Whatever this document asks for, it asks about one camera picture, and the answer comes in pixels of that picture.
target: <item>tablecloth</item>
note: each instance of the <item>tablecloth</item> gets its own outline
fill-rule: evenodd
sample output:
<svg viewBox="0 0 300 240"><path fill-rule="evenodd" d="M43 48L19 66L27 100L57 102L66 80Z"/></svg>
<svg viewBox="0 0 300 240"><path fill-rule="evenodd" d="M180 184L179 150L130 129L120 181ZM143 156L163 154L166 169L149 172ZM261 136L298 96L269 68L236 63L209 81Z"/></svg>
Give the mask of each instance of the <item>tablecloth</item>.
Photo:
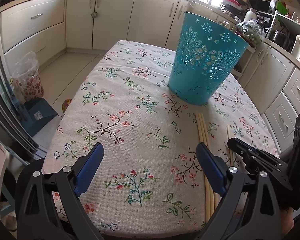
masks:
<svg viewBox="0 0 300 240"><path fill-rule="evenodd" d="M172 94L174 57L156 46L117 42L79 88L52 139L43 173L73 165L103 144L103 161L80 201L104 234L166 237L202 229L205 187L194 113L204 114L212 153L228 165L227 124L236 137L277 155L266 124L231 74L203 106ZM236 154L234 161L244 167ZM54 199L66 219L58 193Z"/></svg>

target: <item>teal plastic basket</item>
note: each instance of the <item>teal plastic basket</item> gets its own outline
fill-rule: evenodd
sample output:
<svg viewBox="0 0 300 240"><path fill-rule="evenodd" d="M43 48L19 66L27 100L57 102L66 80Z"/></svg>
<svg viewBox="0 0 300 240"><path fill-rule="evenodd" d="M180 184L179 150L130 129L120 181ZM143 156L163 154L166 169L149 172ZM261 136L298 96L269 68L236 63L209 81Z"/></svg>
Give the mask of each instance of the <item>teal plastic basket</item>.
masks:
<svg viewBox="0 0 300 240"><path fill-rule="evenodd" d="M190 104L205 104L247 47L246 41L227 28L185 12L169 88Z"/></svg>

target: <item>microwave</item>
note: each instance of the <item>microwave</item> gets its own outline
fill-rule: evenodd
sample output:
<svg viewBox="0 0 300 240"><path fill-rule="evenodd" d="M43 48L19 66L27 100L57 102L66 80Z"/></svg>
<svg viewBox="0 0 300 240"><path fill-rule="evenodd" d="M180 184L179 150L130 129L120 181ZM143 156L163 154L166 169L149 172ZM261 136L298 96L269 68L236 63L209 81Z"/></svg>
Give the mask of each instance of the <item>microwave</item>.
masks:
<svg viewBox="0 0 300 240"><path fill-rule="evenodd" d="M256 11L269 13L274 15L277 1L276 0L248 0L251 7Z"/></svg>

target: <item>vegetables in plastic bag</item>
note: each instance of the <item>vegetables in plastic bag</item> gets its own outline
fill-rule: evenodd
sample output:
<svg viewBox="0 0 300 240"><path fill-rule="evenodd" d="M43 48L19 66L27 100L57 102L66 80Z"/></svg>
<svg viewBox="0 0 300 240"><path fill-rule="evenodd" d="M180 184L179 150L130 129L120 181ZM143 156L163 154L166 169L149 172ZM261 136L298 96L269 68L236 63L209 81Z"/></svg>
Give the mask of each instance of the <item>vegetables in plastic bag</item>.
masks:
<svg viewBox="0 0 300 240"><path fill-rule="evenodd" d="M262 43L266 36L265 30L258 24L258 21L254 19L248 22L238 23L236 27L237 31L254 46Z"/></svg>
<svg viewBox="0 0 300 240"><path fill-rule="evenodd" d="M39 63L34 52L29 52L16 63L16 70L12 77L26 101L43 97L44 90L39 76Z"/></svg>

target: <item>green object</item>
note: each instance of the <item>green object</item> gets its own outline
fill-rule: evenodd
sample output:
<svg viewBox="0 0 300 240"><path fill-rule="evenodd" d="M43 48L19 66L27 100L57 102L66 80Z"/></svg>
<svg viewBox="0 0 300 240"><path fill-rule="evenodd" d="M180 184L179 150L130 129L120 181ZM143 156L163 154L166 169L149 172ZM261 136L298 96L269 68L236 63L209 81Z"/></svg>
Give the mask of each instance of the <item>green object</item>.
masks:
<svg viewBox="0 0 300 240"><path fill-rule="evenodd" d="M280 14L282 14L282 15L284 15L284 16L286 16L287 13L288 13L287 8L282 4L281 1L278 1L278 2L277 2L277 10L278 10L278 12L279 12Z"/></svg>

